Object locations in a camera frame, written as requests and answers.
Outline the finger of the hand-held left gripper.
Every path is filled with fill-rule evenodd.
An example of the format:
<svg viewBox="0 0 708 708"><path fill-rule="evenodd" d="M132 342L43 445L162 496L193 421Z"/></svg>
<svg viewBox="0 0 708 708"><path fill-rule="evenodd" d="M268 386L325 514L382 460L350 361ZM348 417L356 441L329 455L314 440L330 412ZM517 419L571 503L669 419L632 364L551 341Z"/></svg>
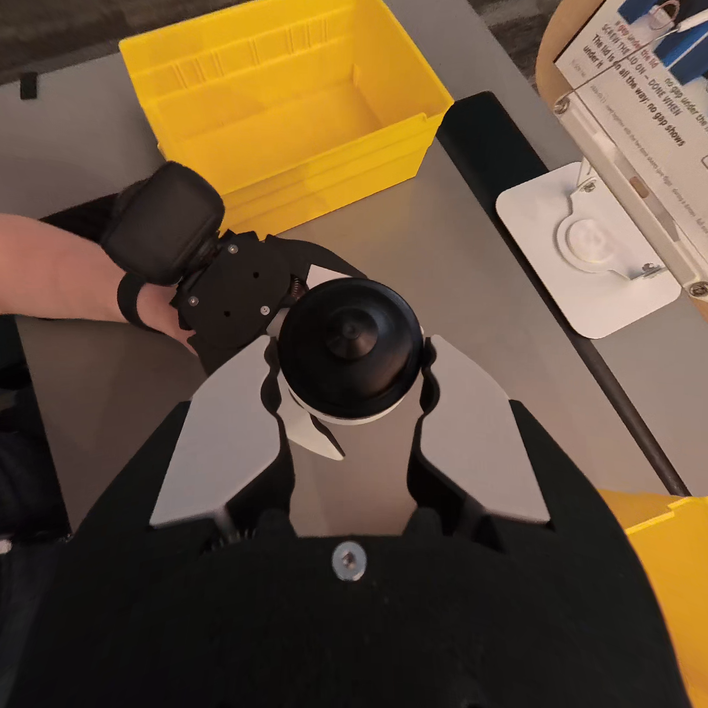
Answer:
<svg viewBox="0 0 708 708"><path fill-rule="evenodd" d="M306 287L307 289L314 289L325 282L351 277L352 276L347 273L342 273L320 265L311 264L306 277Z"/></svg>
<svg viewBox="0 0 708 708"><path fill-rule="evenodd" d="M315 455L342 461L345 453L331 431L293 398L283 398L278 414L290 441Z"/></svg>

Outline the black bottle lid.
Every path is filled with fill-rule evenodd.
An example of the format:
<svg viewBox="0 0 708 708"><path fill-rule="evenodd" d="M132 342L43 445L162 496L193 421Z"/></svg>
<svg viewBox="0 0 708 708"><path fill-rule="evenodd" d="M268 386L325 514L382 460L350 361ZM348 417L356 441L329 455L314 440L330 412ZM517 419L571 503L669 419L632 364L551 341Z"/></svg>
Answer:
<svg viewBox="0 0 708 708"><path fill-rule="evenodd" d="M419 375L423 350L408 303L363 278L309 290L278 334L285 381L306 404L332 416L368 416L398 401Z"/></svg>

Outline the person's left hand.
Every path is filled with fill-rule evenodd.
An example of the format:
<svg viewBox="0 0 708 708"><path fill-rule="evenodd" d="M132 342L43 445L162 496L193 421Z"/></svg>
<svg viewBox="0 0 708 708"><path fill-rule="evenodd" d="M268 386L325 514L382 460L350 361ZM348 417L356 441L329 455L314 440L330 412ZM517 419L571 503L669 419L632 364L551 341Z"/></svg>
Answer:
<svg viewBox="0 0 708 708"><path fill-rule="evenodd" d="M138 317L149 328L180 342L192 355L197 356L188 341L194 332L181 327L178 310L171 304L175 295L175 286L143 285L137 296Z"/></svg>

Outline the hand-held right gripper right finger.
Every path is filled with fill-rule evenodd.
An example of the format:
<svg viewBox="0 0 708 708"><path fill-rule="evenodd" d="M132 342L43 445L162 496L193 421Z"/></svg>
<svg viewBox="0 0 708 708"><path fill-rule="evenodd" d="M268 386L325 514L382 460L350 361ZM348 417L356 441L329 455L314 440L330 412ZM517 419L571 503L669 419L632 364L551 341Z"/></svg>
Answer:
<svg viewBox="0 0 708 708"><path fill-rule="evenodd" d="M417 506L435 511L444 532L475 532L491 518L547 525L509 396L442 336L429 337L424 353L408 465Z"/></svg>

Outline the black wristband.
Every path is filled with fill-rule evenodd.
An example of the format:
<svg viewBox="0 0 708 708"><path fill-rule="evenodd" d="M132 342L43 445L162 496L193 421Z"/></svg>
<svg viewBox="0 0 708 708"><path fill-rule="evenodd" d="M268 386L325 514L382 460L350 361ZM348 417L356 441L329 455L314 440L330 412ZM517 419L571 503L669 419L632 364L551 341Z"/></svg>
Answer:
<svg viewBox="0 0 708 708"><path fill-rule="evenodd" d="M161 330L146 324L139 314L138 299L145 287L148 288L149 295L163 295L159 286L148 283L134 273L126 272L119 281L116 293L119 312L127 323L130 323L142 331L162 333Z"/></svg>

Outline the person's left forearm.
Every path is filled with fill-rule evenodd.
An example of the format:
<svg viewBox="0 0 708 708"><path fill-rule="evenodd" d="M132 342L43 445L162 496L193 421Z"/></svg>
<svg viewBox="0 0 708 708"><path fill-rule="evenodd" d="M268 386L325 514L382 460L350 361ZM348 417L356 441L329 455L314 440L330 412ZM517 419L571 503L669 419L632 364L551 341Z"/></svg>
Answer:
<svg viewBox="0 0 708 708"><path fill-rule="evenodd" d="M1 314L126 322L125 275L96 243L36 219L1 215Z"/></svg>

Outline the yellow plastic bin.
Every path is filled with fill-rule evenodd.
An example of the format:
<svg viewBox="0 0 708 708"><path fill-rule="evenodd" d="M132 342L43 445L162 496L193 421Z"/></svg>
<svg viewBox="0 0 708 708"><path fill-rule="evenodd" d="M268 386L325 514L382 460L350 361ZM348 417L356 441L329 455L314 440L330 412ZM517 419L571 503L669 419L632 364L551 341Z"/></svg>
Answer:
<svg viewBox="0 0 708 708"><path fill-rule="evenodd" d="M707 497L600 490L642 562L694 707L707 706Z"/></svg>
<svg viewBox="0 0 708 708"><path fill-rule="evenodd" d="M163 157L261 237L414 178L454 103L383 1L249 1L119 51Z"/></svg>

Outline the person's navy clothing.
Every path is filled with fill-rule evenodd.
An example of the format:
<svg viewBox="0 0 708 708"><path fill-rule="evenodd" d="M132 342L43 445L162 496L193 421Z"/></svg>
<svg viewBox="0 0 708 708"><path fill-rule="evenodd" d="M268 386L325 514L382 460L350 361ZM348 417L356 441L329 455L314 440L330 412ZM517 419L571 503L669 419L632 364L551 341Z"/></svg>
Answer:
<svg viewBox="0 0 708 708"><path fill-rule="evenodd" d="M1 540L72 533L15 317L1 316Z"/></svg>

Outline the black smooth desk mat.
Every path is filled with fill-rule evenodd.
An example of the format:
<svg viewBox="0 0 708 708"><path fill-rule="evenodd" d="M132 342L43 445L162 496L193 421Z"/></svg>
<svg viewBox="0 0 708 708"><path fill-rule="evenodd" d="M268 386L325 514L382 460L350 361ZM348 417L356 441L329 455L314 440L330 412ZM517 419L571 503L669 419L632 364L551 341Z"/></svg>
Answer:
<svg viewBox="0 0 708 708"><path fill-rule="evenodd" d="M436 137L494 222L500 222L496 200L502 192L549 172L490 91L455 101Z"/></svg>

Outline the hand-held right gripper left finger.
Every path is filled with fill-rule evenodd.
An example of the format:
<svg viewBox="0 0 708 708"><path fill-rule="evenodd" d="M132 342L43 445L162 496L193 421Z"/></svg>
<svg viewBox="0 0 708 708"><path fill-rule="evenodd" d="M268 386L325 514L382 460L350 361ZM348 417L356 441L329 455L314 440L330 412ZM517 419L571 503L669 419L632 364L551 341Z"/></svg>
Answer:
<svg viewBox="0 0 708 708"><path fill-rule="evenodd" d="M209 519L235 539L269 510L289 518L294 465L278 414L276 349L274 339L258 337L193 394L151 526Z"/></svg>

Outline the wooden instruction sheet board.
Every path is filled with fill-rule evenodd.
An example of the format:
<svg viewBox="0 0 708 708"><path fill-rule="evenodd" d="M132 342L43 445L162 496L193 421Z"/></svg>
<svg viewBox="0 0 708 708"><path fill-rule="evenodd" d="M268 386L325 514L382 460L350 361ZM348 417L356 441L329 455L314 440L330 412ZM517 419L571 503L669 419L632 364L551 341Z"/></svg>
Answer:
<svg viewBox="0 0 708 708"><path fill-rule="evenodd" d="M707 2L561 1L543 101L707 320Z"/></svg>

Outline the white board stand base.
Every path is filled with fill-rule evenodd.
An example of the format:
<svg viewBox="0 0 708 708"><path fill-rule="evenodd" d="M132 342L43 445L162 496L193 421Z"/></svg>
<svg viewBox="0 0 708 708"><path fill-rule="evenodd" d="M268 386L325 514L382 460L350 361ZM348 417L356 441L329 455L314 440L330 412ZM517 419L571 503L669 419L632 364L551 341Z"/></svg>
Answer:
<svg viewBox="0 0 708 708"><path fill-rule="evenodd" d="M582 337L604 339L682 291L586 159L504 190L495 207Z"/></svg>

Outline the white plastic bottle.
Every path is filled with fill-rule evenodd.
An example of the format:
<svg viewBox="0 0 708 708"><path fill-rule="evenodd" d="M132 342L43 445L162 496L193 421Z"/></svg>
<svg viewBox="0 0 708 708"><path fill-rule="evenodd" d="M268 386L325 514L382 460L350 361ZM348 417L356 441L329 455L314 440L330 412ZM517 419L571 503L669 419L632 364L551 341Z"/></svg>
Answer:
<svg viewBox="0 0 708 708"><path fill-rule="evenodd" d="M407 397L407 394L404 394L398 401L393 403L391 406L386 407L384 410L378 413L374 413L368 416L357 416L357 417L343 417L343 416L332 416L320 411L315 410L308 404L306 404L304 401L302 401L292 390L290 385L285 381L285 378L283 376L279 376L279 383L284 383L285 384L285 390L288 392L288 394L292 397L292 399L296 402L298 406L300 406L302 409L304 409L308 414L311 416L314 416L314 418L322 421L323 423L332 423L335 425L340 425L340 426L362 426L368 423L373 423L376 420L380 420L384 418L385 416L389 415L391 412L393 412L402 402L403 400Z"/></svg>

